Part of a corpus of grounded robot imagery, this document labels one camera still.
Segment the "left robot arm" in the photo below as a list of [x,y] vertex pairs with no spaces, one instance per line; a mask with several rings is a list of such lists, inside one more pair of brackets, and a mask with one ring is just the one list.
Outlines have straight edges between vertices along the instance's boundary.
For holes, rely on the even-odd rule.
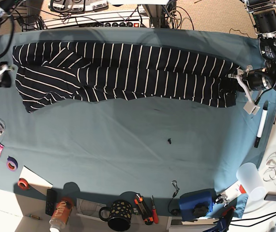
[[242,3],[253,18],[252,24],[258,36],[260,53],[265,67],[253,69],[248,65],[245,70],[237,69],[228,78],[236,79],[248,99],[244,110],[255,115],[264,93],[276,90],[276,1],[244,0]]

